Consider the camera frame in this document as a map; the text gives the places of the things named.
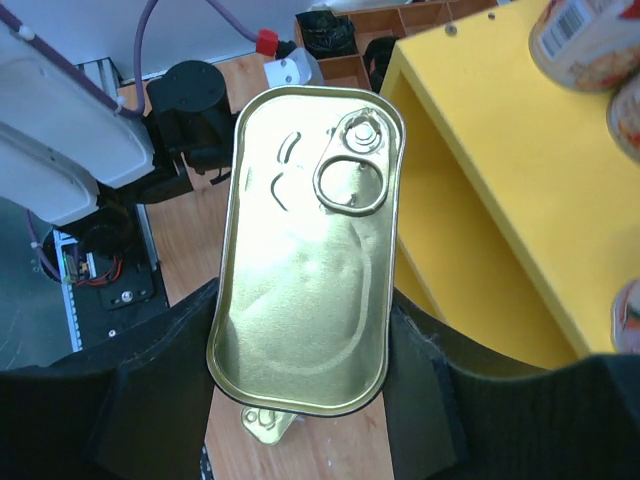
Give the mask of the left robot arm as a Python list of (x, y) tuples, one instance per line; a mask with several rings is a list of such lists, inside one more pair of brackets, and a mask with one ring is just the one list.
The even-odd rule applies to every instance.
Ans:
[(12, 13), (1, 14), (1, 195), (105, 256), (136, 240), (135, 209), (191, 192), (231, 164), (222, 73), (181, 62), (130, 114)]

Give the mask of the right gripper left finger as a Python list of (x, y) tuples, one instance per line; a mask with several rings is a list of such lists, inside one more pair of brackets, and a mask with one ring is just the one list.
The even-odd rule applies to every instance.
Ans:
[(212, 279), (100, 345), (3, 372), (2, 478), (200, 478), (218, 289)]

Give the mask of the gold rectangular tin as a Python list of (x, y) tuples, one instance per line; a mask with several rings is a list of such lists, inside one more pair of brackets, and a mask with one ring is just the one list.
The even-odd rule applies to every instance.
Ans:
[(297, 418), (296, 414), (255, 407), (244, 407), (241, 422), (245, 430), (264, 445), (277, 444)]
[(361, 89), (267, 90), (241, 111), (207, 346), (239, 403), (337, 417), (387, 373), (406, 127)]

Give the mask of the white lid can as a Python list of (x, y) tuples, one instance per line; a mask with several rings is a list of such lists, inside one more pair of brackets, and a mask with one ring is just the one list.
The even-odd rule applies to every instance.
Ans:
[(627, 283), (612, 306), (612, 342), (616, 351), (639, 353), (639, 280)]

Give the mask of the yellow shelf cabinet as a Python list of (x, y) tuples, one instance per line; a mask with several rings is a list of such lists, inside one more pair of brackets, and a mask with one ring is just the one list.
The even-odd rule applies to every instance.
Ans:
[(610, 353), (612, 307), (639, 275), (639, 168), (607, 95), (533, 63), (540, 1), (414, 5), (382, 93), (408, 133), (399, 243), (417, 301), (498, 352), (555, 368)]

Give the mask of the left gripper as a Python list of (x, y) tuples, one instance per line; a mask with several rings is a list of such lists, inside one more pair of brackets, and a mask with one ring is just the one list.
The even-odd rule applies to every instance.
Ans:
[(149, 82), (147, 94), (154, 171), (144, 177), (146, 190), (191, 190), (188, 168), (203, 175), (231, 165), (237, 115), (215, 66), (181, 62)]

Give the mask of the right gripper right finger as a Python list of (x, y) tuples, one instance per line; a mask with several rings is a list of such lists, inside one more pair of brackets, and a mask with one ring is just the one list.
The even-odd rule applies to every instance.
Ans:
[(635, 479), (639, 359), (544, 370), (491, 350), (396, 293), (383, 388), (398, 479)]

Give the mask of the red white can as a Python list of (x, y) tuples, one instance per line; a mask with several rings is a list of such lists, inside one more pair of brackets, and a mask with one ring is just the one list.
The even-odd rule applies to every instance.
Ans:
[(612, 138), (634, 162), (639, 162), (639, 74), (626, 82), (612, 97), (607, 124)]
[(539, 69), (564, 87), (614, 89), (639, 68), (639, 3), (552, 1), (532, 27), (529, 49)]

